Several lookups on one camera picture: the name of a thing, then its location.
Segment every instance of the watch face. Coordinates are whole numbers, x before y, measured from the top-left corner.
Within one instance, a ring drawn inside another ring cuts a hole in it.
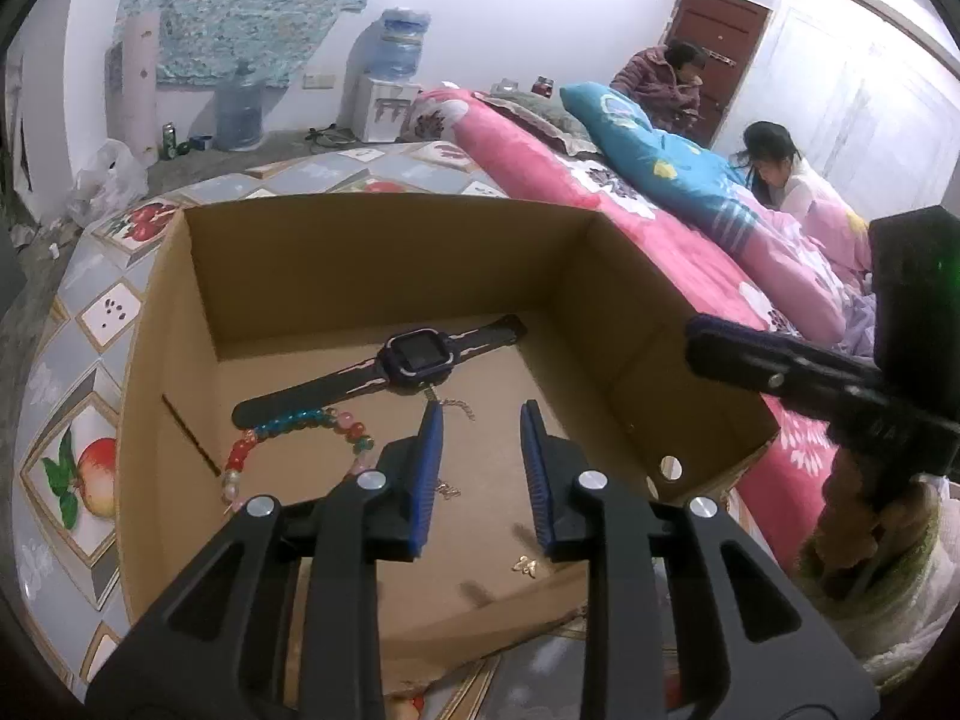
[[[450,351],[434,330],[418,330],[400,336],[391,346],[406,372],[419,373],[450,362]]]

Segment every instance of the brown wooden door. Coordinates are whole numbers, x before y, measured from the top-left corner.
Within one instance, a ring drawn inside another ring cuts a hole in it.
[[[686,40],[707,52],[700,120],[685,132],[691,141],[712,143],[769,15],[765,7],[746,0],[680,0],[668,40]]]

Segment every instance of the white plastic bag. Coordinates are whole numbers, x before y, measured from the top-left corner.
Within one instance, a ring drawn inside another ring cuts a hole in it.
[[[77,173],[67,213],[80,227],[120,211],[147,196],[147,170],[126,143],[107,141]]]

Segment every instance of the blue pillow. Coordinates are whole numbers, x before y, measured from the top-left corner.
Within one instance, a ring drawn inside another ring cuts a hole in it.
[[[757,215],[736,197],[743,177],[715,154],[661,129],[632,100],[598,83],[560,89],[613,170],[648,199],[697,227],[731,255],[743,250]]]

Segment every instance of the electrical outlet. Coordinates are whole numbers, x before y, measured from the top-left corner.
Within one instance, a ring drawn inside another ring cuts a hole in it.
[[[304,89],[332,89],[336,82],[333,74],[304,73]]]

